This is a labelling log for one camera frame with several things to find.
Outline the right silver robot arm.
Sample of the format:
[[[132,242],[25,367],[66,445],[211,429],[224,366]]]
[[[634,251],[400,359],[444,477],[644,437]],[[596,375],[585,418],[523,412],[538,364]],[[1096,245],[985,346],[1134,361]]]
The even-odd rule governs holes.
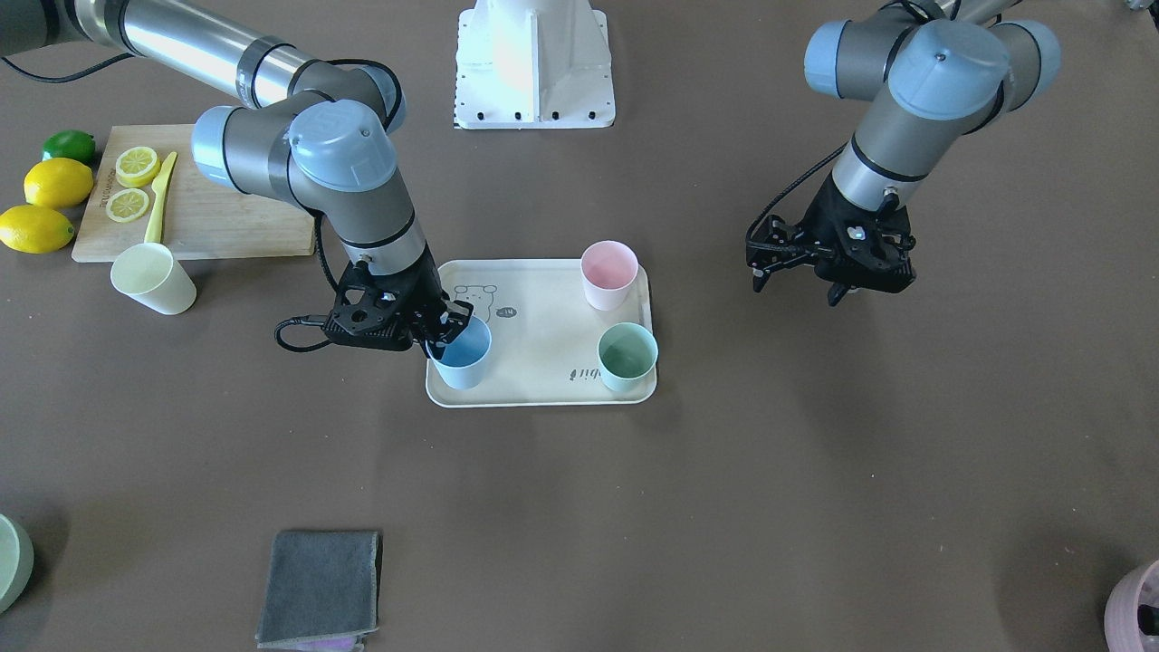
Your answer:
[[[403,91],[384,63],[323,61],[185,1],[5,1],[3,54],[92,41],[228,91],[197,120],[192,160],[240,193],[328,220],[349,256],[326,340],[422,347],[440,360],[473,308],[443,290],[389,133]]]

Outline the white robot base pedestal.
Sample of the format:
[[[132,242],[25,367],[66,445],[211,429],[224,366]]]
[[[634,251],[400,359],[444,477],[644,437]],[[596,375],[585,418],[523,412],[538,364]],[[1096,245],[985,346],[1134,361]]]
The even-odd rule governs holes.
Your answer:
[[[608,19],[588,1],[478,1],[458,17],[457,129],[607,129]]]

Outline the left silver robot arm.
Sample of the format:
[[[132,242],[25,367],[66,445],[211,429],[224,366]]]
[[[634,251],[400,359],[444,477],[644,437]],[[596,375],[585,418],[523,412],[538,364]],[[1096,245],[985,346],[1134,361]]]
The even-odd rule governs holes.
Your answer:
[[[1045,24],[1003,20],[1007,1],[890,1],[863,21],[812,34],[807,83],[867,101],[848,142],[799,224],[761,210],[745,235],[755,292],[810,265],[828,302],[857,290],[898,293],[914,281],[907,204],[961,135],[1026,107],[1054,82],[1060,44]]]

